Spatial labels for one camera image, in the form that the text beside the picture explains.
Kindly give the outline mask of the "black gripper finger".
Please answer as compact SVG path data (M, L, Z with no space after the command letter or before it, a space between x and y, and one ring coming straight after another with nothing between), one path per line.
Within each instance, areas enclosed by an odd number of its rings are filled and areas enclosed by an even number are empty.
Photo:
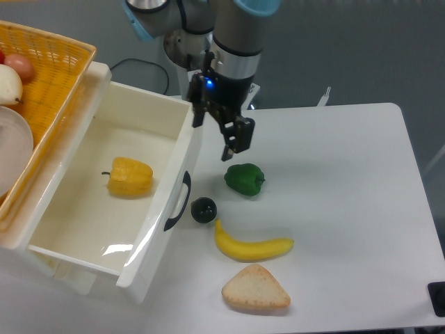
M193 123L192 127L201 127L204 122L204 117L208 111L208 105L205 101L193 102Z
M225 140L222 161L228 161L234 154L244 152L250 148L254 127L255 121L252 118L245 118L241 115L221 124L220 132Z

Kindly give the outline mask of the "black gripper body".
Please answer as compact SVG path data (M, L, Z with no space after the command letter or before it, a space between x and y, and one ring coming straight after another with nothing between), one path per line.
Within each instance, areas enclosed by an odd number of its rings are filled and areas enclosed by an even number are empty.
M205 101L207 113L218 122L228 122L241 114L241 106L254 78L254 58L225 50L206 50L200 72L191 77L187 100Z

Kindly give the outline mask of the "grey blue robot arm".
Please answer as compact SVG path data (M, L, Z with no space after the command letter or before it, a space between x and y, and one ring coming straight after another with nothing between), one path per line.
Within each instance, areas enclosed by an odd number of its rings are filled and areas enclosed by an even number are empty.
M219 125L222 160L249 149L255 122L241 110L280 2L123 1L122 6L141 39L163 38L181 95L193 105L193 126L202 126L206 114Z

